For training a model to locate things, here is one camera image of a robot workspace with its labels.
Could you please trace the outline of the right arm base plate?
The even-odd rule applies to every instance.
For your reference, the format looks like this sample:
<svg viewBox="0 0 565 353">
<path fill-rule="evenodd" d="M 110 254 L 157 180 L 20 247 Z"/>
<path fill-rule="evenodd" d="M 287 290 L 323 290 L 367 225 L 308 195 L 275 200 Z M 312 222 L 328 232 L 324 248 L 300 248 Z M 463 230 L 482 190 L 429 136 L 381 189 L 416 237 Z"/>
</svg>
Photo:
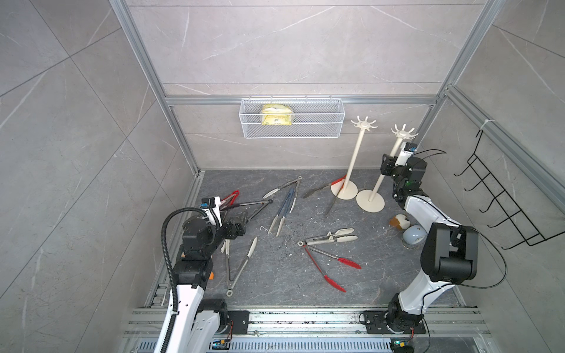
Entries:
<svg viewBox="0 0 565 353">
<path fill-rule="evenodd" d="M 427 329 L 424 316 L 399 312 L 390 314 L 385 310 L 366 310 L 358 317 L 359 322 L 365 326 L 370 335 L 384 334 L 425 334 Z"/>
</svg>

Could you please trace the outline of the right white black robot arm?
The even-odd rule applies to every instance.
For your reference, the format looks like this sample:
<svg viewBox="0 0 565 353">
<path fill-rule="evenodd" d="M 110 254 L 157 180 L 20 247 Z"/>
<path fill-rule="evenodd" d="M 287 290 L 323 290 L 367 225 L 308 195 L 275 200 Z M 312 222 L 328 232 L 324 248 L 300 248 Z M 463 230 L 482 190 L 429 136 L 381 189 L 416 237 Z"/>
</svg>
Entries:
<svg viewBox="0 0 565 353">
<path fill-rule="evenodd" d="M 410 285 L 394 295 L 385 314 L 387 328 L 403 333 L 416 328 L 428 307 L 445 291 L 474 279 L 478 271 L 478 231 L 452 220 L 422 190 L 427 162 L 410 156 L 402 165 L 384 154 L 383 176 L 393 180 L 393 199 L 427 233 L 420 255 L 421 270 Z"/>
</svg>

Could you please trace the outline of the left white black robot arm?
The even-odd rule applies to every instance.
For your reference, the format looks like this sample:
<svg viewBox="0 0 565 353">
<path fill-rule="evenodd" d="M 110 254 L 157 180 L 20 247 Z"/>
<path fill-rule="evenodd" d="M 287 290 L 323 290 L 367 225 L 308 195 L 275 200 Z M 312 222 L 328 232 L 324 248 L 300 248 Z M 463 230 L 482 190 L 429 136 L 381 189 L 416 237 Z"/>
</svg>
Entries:
<svg viewBox="0 0 565 353">
<path fill-rule="evenodd" d="M 170 220 L 181 214 L 196 215 L 185 222 L 181 252 L 172 263 L 166 233 Z M 206 352 L 215 343 L 231 341 L 235 324 L 223 299 L 205 299 L 213 272 L 213 253 L 225 240 L 245 235 L 246 213 L 226 219 L 220 225 L 218 216 L 208 216 L 204 210 L 184 207 L 170 213 L 161 228 L 161 246 L 170 282 L 169 304 L 162 329 L 154 348 L 156 352 Z"/>
</svg>

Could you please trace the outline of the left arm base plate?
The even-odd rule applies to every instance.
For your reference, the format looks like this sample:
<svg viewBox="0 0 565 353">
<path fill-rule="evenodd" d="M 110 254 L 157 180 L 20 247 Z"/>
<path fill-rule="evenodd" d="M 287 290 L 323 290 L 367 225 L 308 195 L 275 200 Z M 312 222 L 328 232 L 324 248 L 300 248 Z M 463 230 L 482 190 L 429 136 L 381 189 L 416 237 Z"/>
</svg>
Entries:
<svg viewBox="0 0 565 353">
<path fill-rule="evenodd" d="M 216 333 L 233 335 L 246 335 L 250 325 L 250 311 L 248 310 L 198 310 L 197 321 L 200 323 L 208 316 L 217 316 L 219 323 L 215 326 Z"/>
</svg>

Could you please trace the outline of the long steel white tongs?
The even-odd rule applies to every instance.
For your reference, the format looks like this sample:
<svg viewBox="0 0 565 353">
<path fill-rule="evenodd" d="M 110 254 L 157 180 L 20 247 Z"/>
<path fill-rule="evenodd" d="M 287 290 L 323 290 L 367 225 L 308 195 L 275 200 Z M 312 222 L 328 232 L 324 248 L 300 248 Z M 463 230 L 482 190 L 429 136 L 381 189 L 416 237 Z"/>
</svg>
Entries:
<svg viewBox="0 0 565 353">
<path fill-rule="evenodd" d="M 238 267 L 237 274 L 235 278 L 231 278 L 231 267 L 230 267 L 230 240 L 226 240 L 225 242 L 225 249 L 224 253 L 226 255 L 226 267 L 227 267 L 227 292 L 226 296 L 231 297 L 233 295 L 233 289 L 235 288 L 238 280 L 240 279 L 244 269 L 246 268 L 248 262 L 250 261 L 251 256 L 253 255 L 258 242 L 258 237 L 255 237 L 253 242 L 251 243 L 250 249 L 246 255 L 246 257 L 242 260 L 241 265 Z"/>
</svg>

